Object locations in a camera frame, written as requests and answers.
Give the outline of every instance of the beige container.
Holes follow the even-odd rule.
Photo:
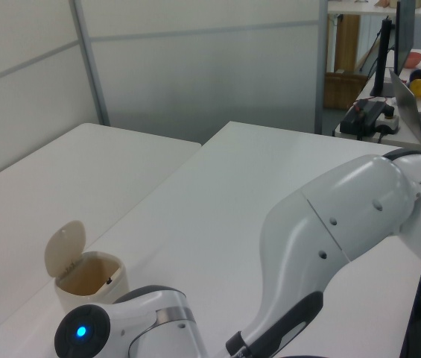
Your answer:
[[[82,222],[69,222],[49,240],[45,250],[48,274],[66,312],[82,304],[111,304],[129,292],[122,261],[104,252],[85,252]]]

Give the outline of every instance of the screw hole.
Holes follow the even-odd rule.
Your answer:
[[[373,206],[378,210],[382,211],[382,204],[379,202],[379,200],[374,199],[373,200]]]

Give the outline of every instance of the laptop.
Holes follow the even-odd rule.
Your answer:
[[[417,109],[416,97],[393,71],[389,70],[389,73],[399,115],[421,143],[421,112]]]

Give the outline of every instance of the white table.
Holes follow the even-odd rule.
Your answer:
[[[242,330],[262,295],[268,211],[309,180],[386,145],[230,122],[89,250],[120,257],[131,289],[186,293],[210,354]],[[344,267],[319,316],[277,356],[399,357],[421,270],[396,237]],[[64,312],[52,283],[0,327],[0,356],[54,357]]]
[[[199,148],[85,124],[1,172],[0,324],[51,281],[44,252],[56,230],[81,220],[91,245]]]
[[[387,68],[386,72],[384,74],[384,82],[390,82],[390,74],[388,69],[392,69],[394,64],[394,52],[391,51],[387,55]],[[413,69],[403,69],[400,75],[400,78],[403,80],[408,80],[409,76],[411,75]],[[372,88],[374,87],[374,76],[371,77],[371,79],[367,82],[366,86],[363,88],[362,92],[359,94],[358,99],[363,98],[369,98],[370,92]],[[373,101],[384,101],[385,98],[374,98]],[[397,103],[395,98],[389,98],[387,100],[387,104],[394,106],[395,111],[394,113],[398,116],[399,111],[397,110]],[[417,107],[418,110],[421,112],[421,98],[417,99]],[[421,144],[417,140],[417,138],[414,136],[412,131],[409,129],[409,127],[405,124],[404,120],[401,118],[399,119],[399,131],[394,134],[388,134],[386,136],[382,137],[381,143],[387,144],[387,145],[395,145],[400,146],[408,149],[416,149],[421,150]],[[352,136],[350,134],[344,134],[340,132],[340,126],[338,125],[335,129],[335,136],[340,138],[347,138],[347,139],[355,139],[355,136]],[[367,142],[374,142],[377,143],[379,139],[379,133],[376,133],[372,136],[366,136],[363,138],[364,141]]]

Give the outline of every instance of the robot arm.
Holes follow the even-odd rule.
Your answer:
[[[421,155],[390,158],[364,156],[345,163],[268,213],[260,241],[260,309],[218,358],[273,357],[319,313],[332,277],[383,238],[400,235],[421,256]],[[59,357],[207,357],[181,292],[158,289],[118,304],[88,306],[108,315],[104,344],[95,355]],[[77,338],[79,309],[63,319],[55,347]],[[80,347],[86,342],[79,341]]]

